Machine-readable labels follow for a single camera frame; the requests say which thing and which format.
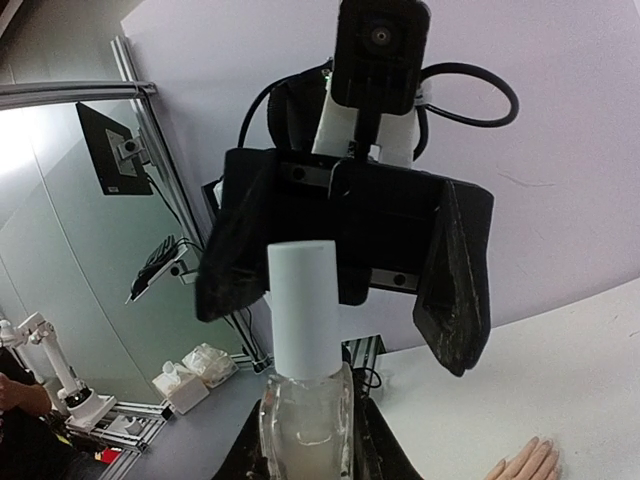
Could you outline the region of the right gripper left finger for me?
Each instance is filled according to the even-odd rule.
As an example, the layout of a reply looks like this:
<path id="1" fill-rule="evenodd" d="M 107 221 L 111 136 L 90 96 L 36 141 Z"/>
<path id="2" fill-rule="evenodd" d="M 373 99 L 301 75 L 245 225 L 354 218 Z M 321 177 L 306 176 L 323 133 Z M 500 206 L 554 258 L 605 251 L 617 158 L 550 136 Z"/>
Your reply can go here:
<path id="1" fill-rule="evenodd" d="M 260 402 L 257 401 L 234 441 L 214 480 L 268 480 L 268 461 L 262 454 L 259 434 Z"/>

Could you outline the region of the small black device on stand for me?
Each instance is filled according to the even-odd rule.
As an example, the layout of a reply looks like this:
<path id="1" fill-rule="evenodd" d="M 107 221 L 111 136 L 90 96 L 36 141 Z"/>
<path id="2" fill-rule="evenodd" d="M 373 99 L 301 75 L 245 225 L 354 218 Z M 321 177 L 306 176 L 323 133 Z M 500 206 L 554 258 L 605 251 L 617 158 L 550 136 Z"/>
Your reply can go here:
<path id="1" fill-rule="evenodd" d="M 183 285 L 195 282 L 196 269 L 190 269 L 184 260 L 184 256 L 191 250 L 196 253 L 200 247 L 186 237 L 177 239 L 174 235 L 168 235 L 149 255 L 144 265 L 131 284 L 130 293 L 125 304 L 136 302 L 149 287 L 164 274 L 179 279 Z"/>

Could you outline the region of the black monitor on frame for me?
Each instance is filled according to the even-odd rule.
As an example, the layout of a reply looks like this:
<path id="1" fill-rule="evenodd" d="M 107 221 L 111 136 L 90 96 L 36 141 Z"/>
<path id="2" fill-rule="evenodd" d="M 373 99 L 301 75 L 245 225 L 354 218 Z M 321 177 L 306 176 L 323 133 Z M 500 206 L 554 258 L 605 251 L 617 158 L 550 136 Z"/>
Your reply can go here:
<path id="1" fill-rule="evenodd" d="M 82 133 L 105 196 L 149 196 L 150 182 L 142 164 L 144 146 L 112 118 L 77 102 Z"/>

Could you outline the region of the clear nail polish bottle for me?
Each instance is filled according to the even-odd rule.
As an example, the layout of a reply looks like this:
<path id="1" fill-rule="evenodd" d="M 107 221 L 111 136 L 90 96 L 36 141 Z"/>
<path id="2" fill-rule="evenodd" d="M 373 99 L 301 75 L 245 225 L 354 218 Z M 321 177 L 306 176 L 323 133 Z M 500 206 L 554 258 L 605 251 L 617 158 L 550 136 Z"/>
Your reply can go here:
<path id="1" fill-rule="evenodd" d="M 258 414 L 269 477 L 351 479 L 353 415 L 354 384 L 346 363 L 335 374 L 314 380 L 271 375 Z"/>

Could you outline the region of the aluminium frame post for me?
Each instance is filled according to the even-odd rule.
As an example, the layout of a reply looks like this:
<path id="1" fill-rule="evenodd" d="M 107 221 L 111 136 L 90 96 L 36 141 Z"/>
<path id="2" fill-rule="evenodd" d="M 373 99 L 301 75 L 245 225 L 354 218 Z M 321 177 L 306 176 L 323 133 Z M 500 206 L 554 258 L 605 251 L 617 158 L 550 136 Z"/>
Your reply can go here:
<path id="1" fill-rule="evenodd" d="M 127 39 L 123 36 L 116 36 L 110 44 L 121 78 L 125 81 L 141 82 Z M 164 185 L 164 192 L 176 210 L 179 223 L 188 239 L 203 248 L 205 234 L 196 221 L 187 192 L 176 168 L 173 153 L 154 109 L 152 97 L 156 94 L 156 90 L 143 93 L 140 99 L 132 100 L 131 104 L 140 123 L 146 145 L 151 150 L 151 158 L 157 165 L 160 180 Z M 271 365 L 271 358 L 264 352 L 260 342 L 253 334 L 250 315 L 244 315 L 241 310 L 225 316 L 223 320 L 236 333 L 242 345 L 243 354 L 235 355 L 234 359 L 242 367 L 251 366 L 257 374 L 265 371 Z"/>

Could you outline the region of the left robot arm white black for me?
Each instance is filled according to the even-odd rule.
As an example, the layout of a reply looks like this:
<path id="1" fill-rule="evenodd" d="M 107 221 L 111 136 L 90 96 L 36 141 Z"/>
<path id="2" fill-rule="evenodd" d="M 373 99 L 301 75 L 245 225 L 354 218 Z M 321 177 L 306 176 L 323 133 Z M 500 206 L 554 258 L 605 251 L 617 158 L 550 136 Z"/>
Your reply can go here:
<path id="1" fill-rule="evenodd" d="M 346 154 L 315 154 L 329 64 L 277 80 L 259 95 L 273 147 L 225 156 L 222 193 L 195 281 L 198 320 L 255 303 L 269 287 L 272 243 L 332 240 L 339 301 L 371 289 L 415 297 L 414 325 L 451 374 L 473 369 L 491 329 L 487 249 L 494 206 L 484 188 Z"/>

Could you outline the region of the crumpled tissue pack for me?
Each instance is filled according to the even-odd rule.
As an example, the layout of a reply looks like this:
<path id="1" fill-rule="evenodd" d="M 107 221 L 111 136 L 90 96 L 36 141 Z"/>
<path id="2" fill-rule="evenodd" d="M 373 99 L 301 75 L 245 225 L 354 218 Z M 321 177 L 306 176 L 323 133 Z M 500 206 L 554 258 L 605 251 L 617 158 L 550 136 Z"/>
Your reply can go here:
<path id="1" fill-rule="evenodd" d="M 182 364 L 210 389 L 217 388 L 239 370 L 226 351 L 208 343 L 197 345 L 183 357 Z"/>

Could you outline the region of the white tissue box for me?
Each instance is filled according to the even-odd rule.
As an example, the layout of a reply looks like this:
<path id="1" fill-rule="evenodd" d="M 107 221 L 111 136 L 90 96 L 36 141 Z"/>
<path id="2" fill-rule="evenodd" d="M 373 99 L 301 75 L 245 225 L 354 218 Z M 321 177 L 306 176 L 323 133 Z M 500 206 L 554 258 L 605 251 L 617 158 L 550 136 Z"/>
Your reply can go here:
<path id="1" fill-rule="evenodd" d="M 187 414 L 209 395 L 203 381 L 182 364 L 166 361 L 152 380 L 156 390 L 181 415 Z"/>

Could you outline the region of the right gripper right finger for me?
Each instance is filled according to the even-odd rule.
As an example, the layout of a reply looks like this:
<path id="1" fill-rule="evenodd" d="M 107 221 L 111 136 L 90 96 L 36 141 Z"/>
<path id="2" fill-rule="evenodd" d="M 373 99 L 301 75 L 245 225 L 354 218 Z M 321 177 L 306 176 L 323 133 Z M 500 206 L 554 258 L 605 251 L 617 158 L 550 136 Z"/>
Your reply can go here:
<path id="1" fill-rule="evenodd" d="M 420 480 L 375 401 L 365 392 L 363 369 L 352 371 L 354 383 L 354 467 L 357 480 Z"/>

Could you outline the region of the mannequin hand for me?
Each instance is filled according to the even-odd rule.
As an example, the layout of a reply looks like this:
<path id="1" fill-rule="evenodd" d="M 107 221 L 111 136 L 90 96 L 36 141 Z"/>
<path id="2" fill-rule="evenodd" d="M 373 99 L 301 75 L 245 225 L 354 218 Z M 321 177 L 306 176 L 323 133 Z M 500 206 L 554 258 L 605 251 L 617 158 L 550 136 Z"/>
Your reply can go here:
<path id="1" fill-rule="evenodd" d="M 560 454 L 552 440 L 533 437 L 512 459 L 502 459 L 485 480 L 557 480 Z"/>

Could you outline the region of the white nail polish cap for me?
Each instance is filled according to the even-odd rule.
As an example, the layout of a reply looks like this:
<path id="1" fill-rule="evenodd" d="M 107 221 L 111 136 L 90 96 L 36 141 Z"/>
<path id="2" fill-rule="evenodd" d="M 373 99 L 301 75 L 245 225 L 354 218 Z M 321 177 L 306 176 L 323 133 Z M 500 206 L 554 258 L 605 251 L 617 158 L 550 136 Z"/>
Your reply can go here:
<path id="1" fill-rule="evenodd" d="M 336 246 L 313 240 L 267 247 L 276 372 L 299 381 L 342 366 Z"/>

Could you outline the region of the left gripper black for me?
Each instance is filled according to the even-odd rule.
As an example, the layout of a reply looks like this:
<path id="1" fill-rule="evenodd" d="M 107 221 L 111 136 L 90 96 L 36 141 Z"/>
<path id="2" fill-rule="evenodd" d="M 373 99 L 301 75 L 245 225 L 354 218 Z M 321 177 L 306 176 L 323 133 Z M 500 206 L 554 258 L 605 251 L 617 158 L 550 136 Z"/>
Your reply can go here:
<path id="1" fill-rule="evenodd" d="M 461 377 L 491 329 L 492 214 L 487 190 L 425 171 L 231 149 L 195 282 L 196 317 L 213 322 L 258 301 L 270 244 L 331 240 L 341 303 L 360 305 L 373 288 L 416 296 L 414 325 L 440 365 Z"/>

